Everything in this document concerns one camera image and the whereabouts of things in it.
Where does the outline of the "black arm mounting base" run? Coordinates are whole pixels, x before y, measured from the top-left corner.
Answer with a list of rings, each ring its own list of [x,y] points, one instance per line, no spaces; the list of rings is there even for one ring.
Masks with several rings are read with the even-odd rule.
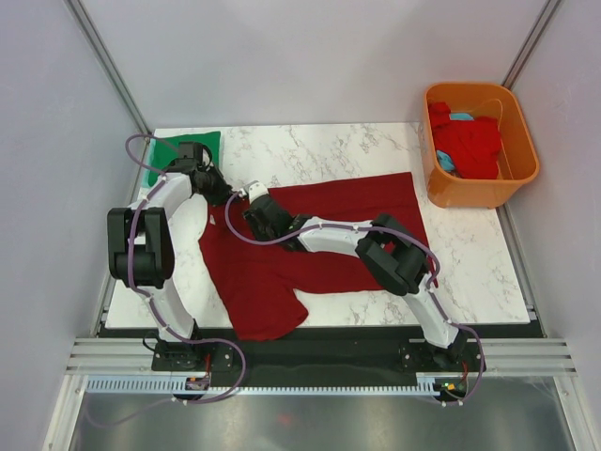
[[[199,345],[158,344],[155,329],[103,328],[100,338],[140,338],[152,356],[151,372],[192,373],[208,368],[221,382],[237,378],[285,382],[403,382],[419,373],[476,375],[487,369],[477,338],[544,338],[538,321],[478,325],[467,334],[461,359],[438,365],[417,326],[299,328],[264,342],[240,340],[230,328],[202,328]]]

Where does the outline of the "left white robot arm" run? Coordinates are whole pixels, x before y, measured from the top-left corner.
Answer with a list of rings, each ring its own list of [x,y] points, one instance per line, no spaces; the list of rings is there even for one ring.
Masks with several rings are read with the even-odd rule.
[[[205,362],[206,347],[198,341],[196,321],[184,307],[173,280],[176,253],[169,219],[195,195],[220,206],[234,191],[207,145],[185,141],[174,150],[176,158],[162,168],[128,154],[157,179],[140,200],[107,213],[108,262],[112,277],[148,306],[160,339],[178,341],[174,359],[186,369],[196,369]]]

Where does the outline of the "dark red t shirt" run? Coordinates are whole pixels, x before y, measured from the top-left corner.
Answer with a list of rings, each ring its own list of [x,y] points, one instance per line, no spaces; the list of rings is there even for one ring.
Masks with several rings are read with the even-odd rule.
[[[331,221],[374,220],[387,213],[417,240],[427,241],[410,173],[272,188],[270,194],[292,214]],[[291,333],[309,315],[296,296],[298,291],[329,296],[379,288],[356,257],[289,252],[281,245],[241,241],[238,234],[252,235],[242,217],[246,208],[244,202],[234,203],[229,210],[208,207],[208,222],[199,240],[238,339],[266,341]]]

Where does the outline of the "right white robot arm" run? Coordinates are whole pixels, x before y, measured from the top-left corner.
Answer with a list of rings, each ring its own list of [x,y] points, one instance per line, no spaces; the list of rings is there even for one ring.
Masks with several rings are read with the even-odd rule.
[[[291,215],[256,183],[242,191],[243,217],[253,244],[279,244],[288,251],[355,257],[378,285],[402,298],[418,320],[432,363],[452,369],[464,358],[467,333],[444,312],[434,291],[439,264],[434,254],[389,214],[373,221],[331,221]]]

